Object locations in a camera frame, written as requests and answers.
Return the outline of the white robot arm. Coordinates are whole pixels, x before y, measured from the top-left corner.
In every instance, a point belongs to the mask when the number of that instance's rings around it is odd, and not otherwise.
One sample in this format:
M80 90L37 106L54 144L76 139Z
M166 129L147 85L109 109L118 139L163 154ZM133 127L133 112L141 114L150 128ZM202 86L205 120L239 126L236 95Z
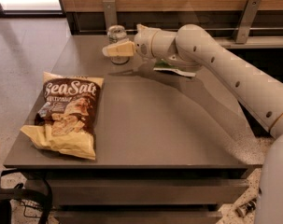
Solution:
M175 32L139 24L133 40L112 43L103 48L103 54L139 54L183 65L197 62L209 69L275 138L262 166L254 224L283 224L283 83L234 55L194 24Z

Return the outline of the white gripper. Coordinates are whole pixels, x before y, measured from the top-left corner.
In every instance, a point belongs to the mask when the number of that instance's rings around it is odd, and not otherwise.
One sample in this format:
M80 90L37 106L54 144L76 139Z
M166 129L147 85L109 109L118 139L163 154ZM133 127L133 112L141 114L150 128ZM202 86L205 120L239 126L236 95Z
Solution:
M117 42L103 47L102 52L107 57L131 57L136 52L145 58L153 59L152 42L154 36L160 32L159 28L147 27L143 24L136 25L137 34L134 36L134 42L127 40Z

